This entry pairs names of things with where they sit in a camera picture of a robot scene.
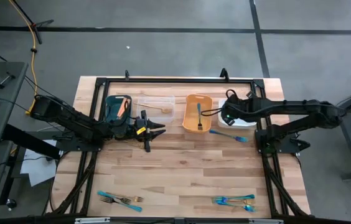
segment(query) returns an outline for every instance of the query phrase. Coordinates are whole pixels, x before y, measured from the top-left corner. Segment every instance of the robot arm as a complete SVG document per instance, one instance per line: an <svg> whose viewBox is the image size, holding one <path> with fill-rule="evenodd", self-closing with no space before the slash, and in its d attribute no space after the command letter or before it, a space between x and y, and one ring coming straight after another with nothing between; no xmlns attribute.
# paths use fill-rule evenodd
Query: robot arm
<svg viewBox="0 0 351 224"><path fill-rule="evenodd" d="M307 115L304 118L284 125L272 124L261 133L261 142L280 140L289 134L294 134L309 128L335 128L342 122L345 112L326 101L271 101L267 98L253 97L247 100L239 99L235 91L227 90L227 101L221 108L222 119L231 126L234 119L246 122L259 122L272 114Z"/></svg>
<svg viewBox="0 0 351 224"><path fill-rule="evenodd" d="M134 124L107 123L96 121L83 113L76 111L64 101L53 97L36 95L35 103L30 116L46 122L55 122L74 132L79 141L102 145L105 139L115 138L116 140L136 139L144 143L145 150L150 152L149 141L166 130L151 131L156 128L163 128L163 124L156 124L147 119L146 112L141 112L141 117L134 118Z"/></svg>

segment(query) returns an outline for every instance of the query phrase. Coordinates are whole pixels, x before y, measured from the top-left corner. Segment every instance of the spoon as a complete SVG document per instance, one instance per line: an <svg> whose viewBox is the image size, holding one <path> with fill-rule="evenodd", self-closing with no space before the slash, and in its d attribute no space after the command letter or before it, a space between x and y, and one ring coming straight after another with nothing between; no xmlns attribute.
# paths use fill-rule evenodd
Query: spoon
<svg viewBox="0 0 351 224"><path fill-rule="evenodd" d="M134 103L135 105L140 105L140 106L146 106L146 107L149 107L149 108L155 108L155 109L160 109L162 110L162 113L171 113L171 109L169 108L160 108L160 107L156 107L156 106L150 106L150 105L144 105L144 104L141 104L141 103Z"/></svg>

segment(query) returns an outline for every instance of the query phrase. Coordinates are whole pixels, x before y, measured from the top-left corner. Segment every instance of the orange object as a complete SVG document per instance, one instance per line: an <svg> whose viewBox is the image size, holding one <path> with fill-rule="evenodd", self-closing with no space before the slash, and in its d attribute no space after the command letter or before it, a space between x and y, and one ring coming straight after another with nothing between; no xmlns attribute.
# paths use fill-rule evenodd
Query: orange object
<svg viewBox="0 0 351 224"><path fill-rule="evenodd" d="M184 122L182 126L191 133L203 134L209 131L212 125L211 116L200 116L200 122L202 123L202 130L198 130L199 114L198 114L198 103L200 103L200 110L211 110L213 107L213 99L209 96L191 94L187 96L187 106L185 107Z"/></svg>
<svg viewBox="0 0 351 224"><path fill-rule="evenodd" d="M124 113L124 104L126 104L126 101L128 102L126 109L130 106L130 99L123 98L123 102L121 102L121 106L118 112L118 119L120 119Z"/></svg>

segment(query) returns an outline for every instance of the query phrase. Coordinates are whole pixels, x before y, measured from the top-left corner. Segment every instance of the wooden tabletop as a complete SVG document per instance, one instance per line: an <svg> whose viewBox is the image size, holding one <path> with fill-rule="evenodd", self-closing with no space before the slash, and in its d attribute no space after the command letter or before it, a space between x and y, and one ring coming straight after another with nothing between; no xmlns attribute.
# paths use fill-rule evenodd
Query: wooden tabletop
<svg viewBox="0 0 351 224"><path fill-rule="evenodd" d="M96 77L80 77L75 102L76 110L89 114ZM281 81L264 79L266 95L270 100L283 100ZM213 98L213 108L225 97L227 89L234 89L240 98L250 91L247 84L200 83L110 83L109 95L130 95L135 101L140 96L175 96L174 120L166 125L166 132L151 143L151 153L138 145L109 141L98 155L89 216L106 217L270 217L266 184L261 156L257 153L254 129L234 130L219 128L217 117L212 117L212 128L218 131L248 137L240 143L216 134L187 133L182 127L185 97L198 93ZM284 124L288 116L271 116L274 124ZM52 191L54 208L65 199L75 185L80 152L67 154L60 162ZM307 213L309 206L297 159L280 154L279 163L285 188ZM141 213L117 204L99 201L98 190L123 195L144 197ZM212 204L214 196L241 196L255 194L257 212L246 212ZM279 194L274 190L280 211ZM79 209L84 189L80 192Z"/></svg>

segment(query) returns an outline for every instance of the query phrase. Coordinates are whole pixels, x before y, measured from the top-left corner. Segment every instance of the orange basket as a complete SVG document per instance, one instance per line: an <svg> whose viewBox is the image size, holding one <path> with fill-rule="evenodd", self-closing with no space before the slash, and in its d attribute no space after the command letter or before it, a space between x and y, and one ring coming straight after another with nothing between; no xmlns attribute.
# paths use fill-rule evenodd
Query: orange basket
<svg viewBox="0 0 351 224"><path fill-rule="evenodd" d="M190 133L203 134L209 131L212 125L211 116L200 116L203 130L198 130L199 114L198 103L200 103L200 111L211 110L213 106L213 99L209 96L191 94L187 96L187 106L185 107L184 122L182 126Z"/></svg>

